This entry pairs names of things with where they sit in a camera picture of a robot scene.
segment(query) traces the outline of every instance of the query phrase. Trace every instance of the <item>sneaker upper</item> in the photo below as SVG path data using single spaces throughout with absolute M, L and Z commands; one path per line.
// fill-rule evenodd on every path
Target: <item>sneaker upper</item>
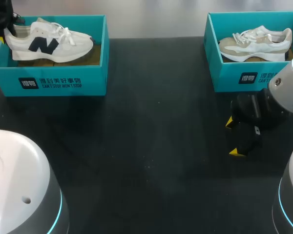
M 221 52 L 245 56 L 254 53 L 285 53 L 292 43 L 292 31 L 290 28 L 284 31 L 270 31 L 264 26 L 241 34 L 233 34 L 232 38 L 224 38 L 219 42 Z
M 91 50 L 91 36 L 63 28 L 42 19 L 31 26 L 16 27 L 17 36 L 5 29 L 5 39 L 12 51 L 32 51 L 66 57 Z

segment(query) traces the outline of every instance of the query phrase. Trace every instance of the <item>dark table surface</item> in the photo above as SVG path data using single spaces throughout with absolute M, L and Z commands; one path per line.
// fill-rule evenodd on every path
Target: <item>dark table surface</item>
M 273 234 L 293 116 L 232 157 L 235 96 L 213 91 L 203 38 L 111 39 L 106 97 L 0 91 L 0 129 L 45 152 L 71 234 Z

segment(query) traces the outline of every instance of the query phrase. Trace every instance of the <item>sneaker sole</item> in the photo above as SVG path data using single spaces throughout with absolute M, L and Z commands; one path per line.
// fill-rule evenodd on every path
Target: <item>sneaker sole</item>
M 226 58 L 229 58 L 233 61 L 236 62 L 244 62 L 248 58 L 251 57 L 259 57 L 267 61 L 274 61 L 274 62 L 284 62 L 285 61 L 285 53 L 280 53 L 280 54 L 269 54 L 269 53 L 254 53 L 250 55 L 245 55 L 245 56 L 234 56 L 234 55 L 228 55 L 223 52 L 220 52 L 223 56 Z
M 89 52 L 91 52 L 92 48 L 88 51 L 76 54 L 76 55 L 70 55 L 66 57 L 59 57 L 59 56 L 53 56 L 46 53 L 41 52 L 31 52 L 31 51 L 12 51 L 12 59 L 16 61 L 29 61 L 29 60 L 36 60 L 36 59 L 48 59 L 52 60 L 57 63 L 62 62 L 71 62 L 74 60 L 77 60 L 85 55 L 87 55 Z

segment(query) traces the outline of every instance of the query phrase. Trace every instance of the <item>sneaker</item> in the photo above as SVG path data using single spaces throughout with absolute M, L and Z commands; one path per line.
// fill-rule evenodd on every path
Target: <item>sneaker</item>
M 285 53 L 292 43 L 290 28 L 276 32 L 260 26 L 232 35 L 232 38 L 224 38 L 218 44 L 220 53 L 236 62 L 244 62 L 250 57 L 260 57 L 267 61 L 285 61 Z
M 41 18 L 31 26 L 14 25 L 16 37 L 4 30 L 7 45 L 12 50 L 13 60 L 49 59 L 54 62 L 69 62 L 88 54 L 93 48 L 91 36 L 74 32 L 58 23 Z

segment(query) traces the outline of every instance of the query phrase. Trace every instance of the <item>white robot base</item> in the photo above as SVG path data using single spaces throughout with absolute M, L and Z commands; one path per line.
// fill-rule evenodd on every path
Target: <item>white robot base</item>
M 68 229 L 68 206 L 43 151 L 25 136 L 0 130 L 0 234 Z
M 274 199 L 272 219 L 279 234 L 293 233 L 293 153 Z

